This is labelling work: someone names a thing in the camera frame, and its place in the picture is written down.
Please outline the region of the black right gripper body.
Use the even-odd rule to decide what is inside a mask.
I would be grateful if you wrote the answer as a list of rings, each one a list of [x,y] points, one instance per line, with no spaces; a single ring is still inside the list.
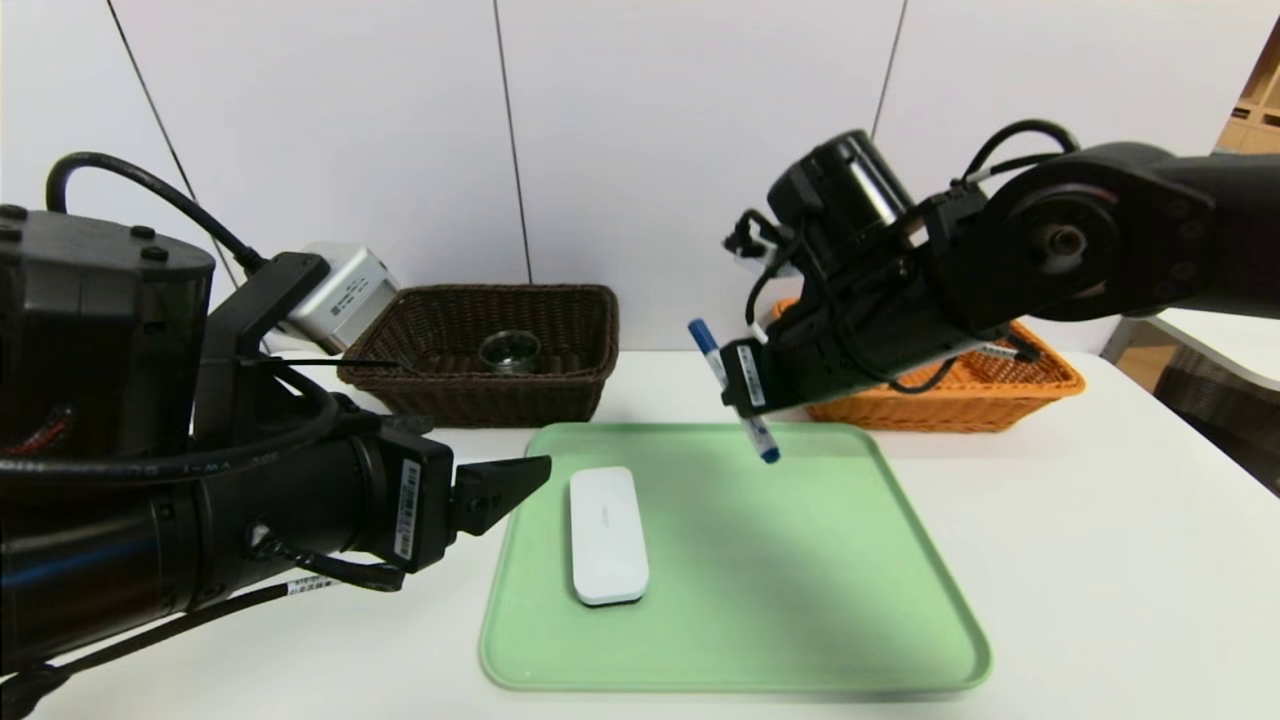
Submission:
[[[740,416],[763,416],[817,404],[838,393],[838,359],[824,341],[782,316],[755,336],[719,351],[728,384],[740,387]]]

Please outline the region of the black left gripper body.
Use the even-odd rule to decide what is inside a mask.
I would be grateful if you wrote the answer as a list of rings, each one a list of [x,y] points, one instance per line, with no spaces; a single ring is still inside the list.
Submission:
[[[303,451],[303,470],[260,516],[260,559],[319,575],[408,575],[452,542],[452,451],[407,430],[328,441]]]

